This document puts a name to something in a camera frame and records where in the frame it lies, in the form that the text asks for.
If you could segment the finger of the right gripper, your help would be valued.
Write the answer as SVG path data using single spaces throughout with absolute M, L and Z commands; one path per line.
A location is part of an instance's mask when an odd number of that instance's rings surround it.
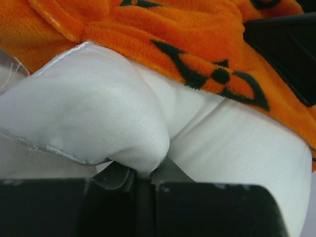
M 244 40 L 260 53 L 307 107 L 316 104 L 316 14 L 244 24 Z

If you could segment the orange patterned pillowcase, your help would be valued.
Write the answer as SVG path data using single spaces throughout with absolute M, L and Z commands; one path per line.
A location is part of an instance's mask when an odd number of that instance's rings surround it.
M 251 20 L 302 16 L 295 0 L 3 0 L 0 47 L 34 73 L 92 41 L 188 87 L 263 112 L 316 148 L 316 108 L 245 39 Z

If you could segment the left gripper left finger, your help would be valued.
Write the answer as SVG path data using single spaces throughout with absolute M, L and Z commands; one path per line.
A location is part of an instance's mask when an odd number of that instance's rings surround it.
M 135 172 L 116 162 L 92 178 L 2 179 L 3 237 L 132 237 Z

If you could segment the white pillow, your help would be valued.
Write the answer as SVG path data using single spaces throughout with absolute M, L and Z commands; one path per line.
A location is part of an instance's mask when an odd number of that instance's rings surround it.
M 90 42 L 4 92 L 0 132 L 98 169 L 109 158 L 148 175 L 169 157 L 194 181 L 263 186 L 292 237 L 307 215 L 312 153 L 298 135 Z

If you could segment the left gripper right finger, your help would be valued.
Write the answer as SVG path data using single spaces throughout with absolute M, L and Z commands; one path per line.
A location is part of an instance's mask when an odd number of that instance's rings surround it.
M 287 237 L 279 207 L 258 185 L 199 183 L 171 159 L 152 173 L 158 237 Z

